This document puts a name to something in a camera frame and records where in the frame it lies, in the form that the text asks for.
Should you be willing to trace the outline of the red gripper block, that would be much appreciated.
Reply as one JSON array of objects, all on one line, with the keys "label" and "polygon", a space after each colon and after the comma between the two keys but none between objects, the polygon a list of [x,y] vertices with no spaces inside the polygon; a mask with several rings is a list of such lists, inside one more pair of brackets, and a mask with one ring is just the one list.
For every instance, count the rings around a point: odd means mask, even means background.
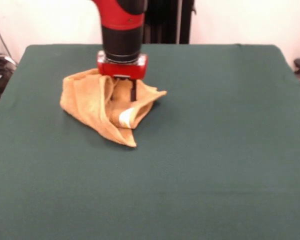
[{"label": "red gripper block", "polygon": [[148,56],[141,53],[136,61],[128,63],[116,63],[110,61],[105,52],[100,50],[97,53],[97,68],[101,75],[112,78],[131,79],[130,101],[137,99],[137,80],[142,80],[146,75]]}]

